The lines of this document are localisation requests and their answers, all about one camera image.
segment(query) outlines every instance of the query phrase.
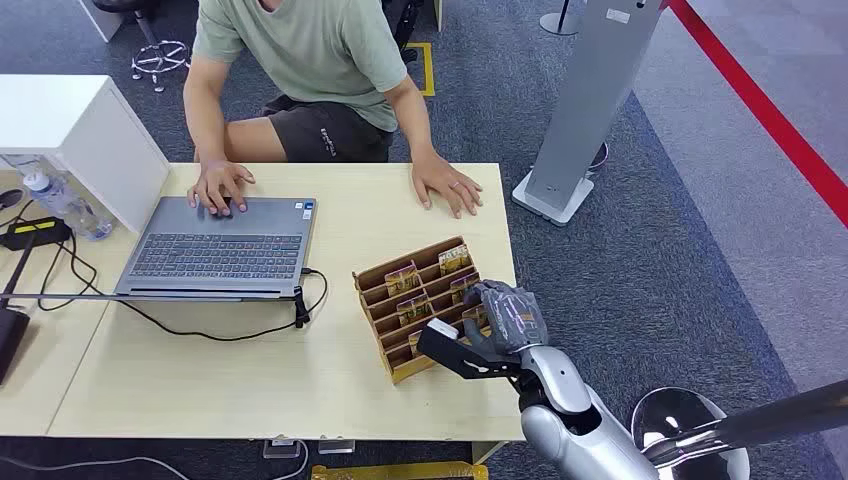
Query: laptop keyboard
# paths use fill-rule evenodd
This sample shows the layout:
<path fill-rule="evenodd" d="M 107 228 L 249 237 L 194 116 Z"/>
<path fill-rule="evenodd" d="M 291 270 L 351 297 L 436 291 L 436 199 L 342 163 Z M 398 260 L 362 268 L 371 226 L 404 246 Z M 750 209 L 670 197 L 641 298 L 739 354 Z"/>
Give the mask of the laptop keyboard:
<path fill-rule="evenodd" d="M 130 276 L 295 278 L 301 236 L 148 235 Z"/>

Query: person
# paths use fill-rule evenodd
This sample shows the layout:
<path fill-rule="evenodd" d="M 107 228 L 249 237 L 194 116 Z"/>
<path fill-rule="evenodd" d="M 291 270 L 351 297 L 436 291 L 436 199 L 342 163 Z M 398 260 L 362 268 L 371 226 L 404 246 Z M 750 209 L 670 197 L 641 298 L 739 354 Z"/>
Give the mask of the person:
<path fill-rule="evenodd" d="M 226 122 L 220 96 L 247 47 L 284 93 L 257 118 Z M 421 204 L 444 196 L 456 218 L 476 215 L 482 189 L 434 149 L 427 107 L 409 77 L 380 0 L 200 0 L 184 88 L 186 123 L 201 164 L 189 205 L 247 209 L 246 162 L 385 162 L 398 126 L 409 141 Z"/>

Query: wooden card holder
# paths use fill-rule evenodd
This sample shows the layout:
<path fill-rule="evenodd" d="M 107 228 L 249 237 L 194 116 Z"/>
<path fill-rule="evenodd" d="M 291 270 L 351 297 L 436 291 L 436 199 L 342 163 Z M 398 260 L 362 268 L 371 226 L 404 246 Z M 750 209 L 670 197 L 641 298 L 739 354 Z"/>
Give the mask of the wooden card holder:
<path fill-rule="evenodd" d="M 426 356 L 413 356 L 409 344 L 409 336 L 423 330 L 427 322 L 433 318 L 439 318 L 457 328 L 460 331 L 460 337 L 464 339 L 462 312 L 479 305 L 479 303 L 472 305 L 458 303 L 454 305 L 450 284 L 454 280 L 477 272 L 474 258 L 469 252 L 471 264 L 445 276 L 442 276 L 439 268 L 440 253 L 464 244 L 465 241 L 462 237 L 454 237 L 362 273 L 353 274 L 362 311 L 365 312 L 365 318 L 374 333 L 380 358 L 392 378 L 392 383 L 397 384 L 435 364 Z M 386 274 L 408 265 L 414 265 L 417 270 L 415 286 L 406 292 L 389 296 L 385 279 Z M 398 304 L 422 294 L 426 294 L 428 299 L 427 316 L 403 325 L 397 312 Z M 490 330 L 488 325 L 484 325 L 481 329 L 484 335 L 488 335 Z"/>

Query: green t-shirt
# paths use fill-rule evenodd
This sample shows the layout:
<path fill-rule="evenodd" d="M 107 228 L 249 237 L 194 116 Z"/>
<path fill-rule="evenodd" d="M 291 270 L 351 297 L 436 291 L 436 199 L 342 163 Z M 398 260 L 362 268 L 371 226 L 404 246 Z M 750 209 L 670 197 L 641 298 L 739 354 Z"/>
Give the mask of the green t-shirt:
<path fill-rule="evenodd" d="M 247 48 L 286 95 L 337 102 L 377 128 L 397 129 L 382 92 L 406 77 L 380 0 L 200 0 L 195 52 L 231 63 Z"/>

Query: stanchion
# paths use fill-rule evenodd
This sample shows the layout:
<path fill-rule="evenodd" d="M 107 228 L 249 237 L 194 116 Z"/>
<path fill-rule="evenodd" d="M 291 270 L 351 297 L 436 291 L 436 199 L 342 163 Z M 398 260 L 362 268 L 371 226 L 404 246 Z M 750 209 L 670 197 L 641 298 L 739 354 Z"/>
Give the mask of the stanchion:
<path fill-rule="evenodd" d="M 580 26 L 580 17 L 568 13 L 568 0 L 565 0 L 562 12 L 543 15 L 539 19 L 539 25 L 554 35 L 574 35 Z"/>

